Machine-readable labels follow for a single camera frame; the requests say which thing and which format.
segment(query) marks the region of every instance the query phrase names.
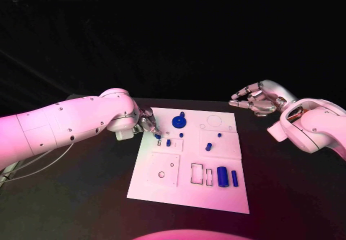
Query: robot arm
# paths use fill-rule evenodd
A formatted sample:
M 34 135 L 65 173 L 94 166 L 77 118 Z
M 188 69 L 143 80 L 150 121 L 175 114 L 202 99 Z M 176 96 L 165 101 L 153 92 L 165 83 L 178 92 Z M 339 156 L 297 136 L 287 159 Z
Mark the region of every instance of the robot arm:
M 248 101 L 236 100 L 248 93 Z M 336 104 L 323 99 L 297 100 L 270 80 L 247 86 L 231 98 L 230 105 L 253 109 L 259 117 L 282 112 L 280 121 L 267 129 L 279 142 L 289 138 L 308 153 L 329 147 L 346 160 L 346 110 Z
M 150 131 L 158 135 L 150 108 L 140 109 L 124 89 L 58 102 L 0 118 L 0 170 L 12 163 L 96 136 L 104 129 L 119 140 Z

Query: black curtain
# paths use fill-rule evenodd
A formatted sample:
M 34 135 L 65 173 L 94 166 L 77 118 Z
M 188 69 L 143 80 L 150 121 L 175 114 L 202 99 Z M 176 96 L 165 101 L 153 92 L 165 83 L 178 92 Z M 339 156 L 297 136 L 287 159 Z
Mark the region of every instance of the black curtain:
M 0 3 L 2 116 L 109 88 L 228 101 L 264 79 L 346 107 L 339 6 L 114 4 Z

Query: circle on paper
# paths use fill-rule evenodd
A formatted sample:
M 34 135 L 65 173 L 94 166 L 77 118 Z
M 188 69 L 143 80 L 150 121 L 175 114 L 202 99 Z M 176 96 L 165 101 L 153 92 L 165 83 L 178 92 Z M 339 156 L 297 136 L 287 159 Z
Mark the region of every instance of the circle on paper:
M 211 115 L 208 117 L 207 121 L 212 127 L 218 127 L 223 124 L 223 119 L 217 115 Z

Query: table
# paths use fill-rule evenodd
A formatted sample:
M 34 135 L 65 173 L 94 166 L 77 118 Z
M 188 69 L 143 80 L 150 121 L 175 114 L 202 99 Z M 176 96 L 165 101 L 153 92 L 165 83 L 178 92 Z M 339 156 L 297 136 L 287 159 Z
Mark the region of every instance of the table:
M 250 215 L 127 198 L 142 133 L 117 141 L 101 134 L 78 142 L 60 162 L 0 190 L 0 239 L 133 239 L 201 229 L 253 239 L 346 238 L 346 162 L 328 148 L 309 154 L 279 143 L 266 118 L 227 102 L 143 99 L 140 105 L 236 113 Z M 57 149 L 16 177 L 47 165 Z

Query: small blue piece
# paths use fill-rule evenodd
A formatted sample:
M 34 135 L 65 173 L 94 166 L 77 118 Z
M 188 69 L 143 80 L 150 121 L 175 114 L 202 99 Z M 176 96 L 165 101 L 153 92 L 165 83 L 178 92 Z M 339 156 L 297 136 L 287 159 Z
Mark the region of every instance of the small blue piece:
M 220 166 L 217 170 L 218 170 L 218 186 L 227 188 L 230 186 L 228 169 L 224 166 Z
M 237 171 L 233 171 L 233 185 L 238 187 Z
M 179 116 L 175 116 L 174 120 L 172 120 L 172 125 L 176 129 L 182 129 L 186 126 L 186 118 L 185 118 L 186 114 L 182 111 Z
M 207 148 L 205 148 L 205 150 L 210 152 L 210 151 L 211 151 L 211 149 L 212 149 L 212 144 L 211 144 L 211 143 L 208 143 L 208 144 L 207 144 Z

